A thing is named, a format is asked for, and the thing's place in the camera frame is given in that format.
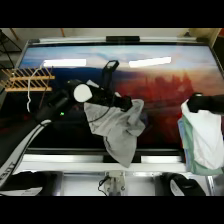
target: white cable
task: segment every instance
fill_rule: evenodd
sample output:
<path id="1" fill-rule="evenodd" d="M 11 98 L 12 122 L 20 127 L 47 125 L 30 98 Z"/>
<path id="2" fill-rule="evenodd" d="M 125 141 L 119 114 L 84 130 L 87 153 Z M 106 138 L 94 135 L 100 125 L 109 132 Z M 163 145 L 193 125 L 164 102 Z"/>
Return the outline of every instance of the white cable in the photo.
<path id="1" fill-rule="evenodd" d="M 42 66 L 43 66 L 43 62 L 42 64 L 40 65 L 39 68 L 37 68 L 34 73 L 30 76 L 30 78 L 28 79 L 28 91 L 27 91 L 27 97 L 28 97 L 28 102 L 26 104 L 27 106 L 27 111 L 30 113 L 30 103 L 31 103 L 31 98 L 30 98 L 30 81 L 31 81 L 31 78 L 37 73 L 37 71 L 41 70 L 42 69 Z"/>

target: green cloth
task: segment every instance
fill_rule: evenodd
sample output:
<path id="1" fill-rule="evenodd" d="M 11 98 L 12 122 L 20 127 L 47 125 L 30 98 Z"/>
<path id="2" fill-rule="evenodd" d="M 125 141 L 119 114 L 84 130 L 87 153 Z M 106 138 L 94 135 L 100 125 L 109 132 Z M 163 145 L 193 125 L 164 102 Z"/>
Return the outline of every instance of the green cloth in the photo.
<path id="1" fill-rule="evenodd" d="M 192 125 L 187 120 L 187 118 L 182 115 L 182 120 L 184 124 L 185 135 L 183 138 L 183 148 L 188 150 L 189 154 L 189 171 L 193 174 L 202 175 L 202 176 L 212 176 L 223 174 L 223 169 L 218 168 L 215 170 L 208 169 L 194 160 L 194 143 L 193 143 L 193 134 L 192 134 Z"/>

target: screen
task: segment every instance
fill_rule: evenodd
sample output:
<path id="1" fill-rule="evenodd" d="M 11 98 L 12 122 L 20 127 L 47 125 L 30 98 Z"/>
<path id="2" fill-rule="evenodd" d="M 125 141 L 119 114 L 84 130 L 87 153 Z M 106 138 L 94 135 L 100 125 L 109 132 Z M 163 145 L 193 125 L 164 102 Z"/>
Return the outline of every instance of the screen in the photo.
<path id="1" fill-rule="evenodd" d="M 164 64 L 130 67 L 129 63 L 168 57 L 171 60 Z M 101 70 L 106 63 L 109 60 L 119 61 L 119 67 L 113 74 L 116 91 L 132 99 L 144 100 L 141 120 L 146 128 L 138 137 L 138 147 L 180 147 L 177 120 L 181 104 L 194 92 L 224 94 L 224 80 L 208 46 L 31 47 L 27 49 L 20 68 L 39 67 L 44 60 L 53 59 L 86 59 L 85 67 L 54 68 L 53 75 L 58 87 L 69 79 L 99 83 Z"/>

